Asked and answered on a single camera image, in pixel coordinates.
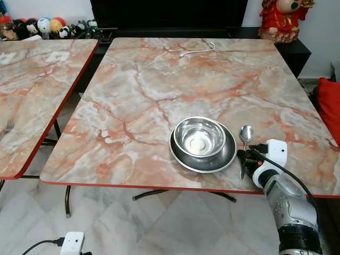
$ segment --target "robotic arm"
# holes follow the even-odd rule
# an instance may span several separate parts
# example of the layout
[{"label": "robotic arm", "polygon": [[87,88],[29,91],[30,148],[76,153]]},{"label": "robotic arm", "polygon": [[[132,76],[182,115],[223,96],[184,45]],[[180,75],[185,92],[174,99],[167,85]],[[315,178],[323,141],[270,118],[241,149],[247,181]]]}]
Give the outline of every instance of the robotic arm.
[{"label": "robotic arm", "polygon": [[271,139],[267,144],[250,148],[239,150],[237,155],[245,172],[257,187],[263,189],[269,202],[279,234],[279,255],[321,255],[315,207],[279,167],[264,160],[257,152],[284,167],[287,144]]}]

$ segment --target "toy figure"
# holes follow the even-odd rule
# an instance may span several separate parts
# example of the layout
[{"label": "toy figure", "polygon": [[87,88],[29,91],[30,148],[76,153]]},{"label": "toy figure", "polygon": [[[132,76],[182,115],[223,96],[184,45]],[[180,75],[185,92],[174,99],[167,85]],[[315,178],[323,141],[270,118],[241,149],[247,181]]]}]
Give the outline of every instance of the toy figure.
[{"label": "toy figure", "polygon": [[263,0],[259,36],[275,43],[290,43],[298,38],[299,19],[305,20],[313,0]]},{"label": "toy figure", "polygon": [[50,23],[49,18],[41,18],[37,22],[37,26],[38,26],[39,31],[42,34],[42,38],[46,40],[49,39],[49,33],[51,32],[49,23]]},{"label": "toy figure", "polygon": [[78,36],[81,34],[82,31],[84,31],[86,28],[85,21],[78,21],[77,25],[71,24],[71,35],[72,36]]},{"label": "toy figure", "polygon": [[25,19],[13,20],[13,23],[13,31],[17,34],[20,40],[26,39],[30,36],[30,33],[28,33],[28,30],[26,28]]},{"label": "toy figure", "polygon": [[0,38],[5,37],[7,40],[19,40],[15,31],[15,25],[9,15],[0,16]]},{"label": "toy figure", "polygon": [[30,36],[34,36],[39,32],[37,22],[38,20],[36,18],[30,18],[26,21],[26,28],[30,33]]},{"label": "toy figure", "polygon": [[68,26],[64,26],[59,31],[59,37],[60,38],[67,38],[70,35],[70,28]]},{"label": "toy figure", "polygon": [[59,34],[59,31],[66,26],[66,23],[62,18],[55,17],[51,20],[49,25],[53,33]]}]

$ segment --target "metal plate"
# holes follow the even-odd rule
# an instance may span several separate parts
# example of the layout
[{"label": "metal plate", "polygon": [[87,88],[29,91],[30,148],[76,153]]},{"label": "metal plate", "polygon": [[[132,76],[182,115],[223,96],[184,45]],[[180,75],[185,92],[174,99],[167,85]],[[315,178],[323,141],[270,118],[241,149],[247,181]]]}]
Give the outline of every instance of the metal plate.
[{"label": "metal plate", "polygon": [[186,155],[180,150],[174,140],[174,131],[171,132],[169,138],[169,147],[174,158],[185,168],[198,173],[215,173],[226,169],[235,159],[237,153],[237,145],[234,136],[229,129],[219,123],[226,135],[225,145],[216,158],[206,161],[204,159],[195,158]]}]

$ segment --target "stuffed toy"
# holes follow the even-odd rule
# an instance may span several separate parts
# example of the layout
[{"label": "stuffed toy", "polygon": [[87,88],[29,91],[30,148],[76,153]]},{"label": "stuffed toy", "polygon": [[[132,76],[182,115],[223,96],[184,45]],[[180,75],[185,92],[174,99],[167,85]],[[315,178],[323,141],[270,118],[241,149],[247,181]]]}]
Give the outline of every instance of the stuffed toy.
[{"label": "stuffed toy", "polygon": [[30,18],[26,21],[25,25],[28,32],[30,33],[30,36],[34,36],[39,33],[37,23],[38,20],[36,18]]},{"label": "stuffed toy", "polygon": [[297,40],[299,19],[305,20],[308,9],[314,4],[313,0],[263,0],[259,36],[275,43]]},{"label": "stuffed toy", "polygon": [[51,31],[53,33],[59,34],[59,31],[66,26],[65,21],[60,18],[60,17],[55,17],[51,20],[51,22],[49,23],[49,26],[51,28]]},{"label": "stuffed toy", "polygon": [[64,26],[62,28],[60,28],[59,31],[59,37],[60,38],[67,38],[70,35],[70,28],[68,26]]},{"label": "stuffed toy", "polygon": [[17,34],[20,40],[26,39],[30,36],[30,33],[28,33],[28,30],[26,28],[25,19],[13,20],[13,23],[13,31]]},{"label": "stuffed toy", "polygon": [[78,21],[77,25],[71,24],[71,36],[78,36],[81,32],[83,32],[86,28],[85,21]]},{"label": "stuffed toy", "polygon": [[43,39],[49,39],[49,33],[51,32],[49,23],[49,18],[41,18],[37,22],[38,29],[41,32]]}]

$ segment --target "metal spoon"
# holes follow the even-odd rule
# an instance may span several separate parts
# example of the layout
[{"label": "metal spoon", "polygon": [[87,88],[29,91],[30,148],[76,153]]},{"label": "metal spoon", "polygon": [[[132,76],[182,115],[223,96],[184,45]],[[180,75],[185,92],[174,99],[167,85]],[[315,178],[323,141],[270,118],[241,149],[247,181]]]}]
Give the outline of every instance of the metal spoon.
[{"label": "metal spoon", "polygon": [[[243,142],[243,150],[246,150],[247,143],[253,140],[253,128],[250,125],[244,125],[240,130],[240,138]],[[240,178],[243,180],[244,177],[244,167],[241,167]]]}]

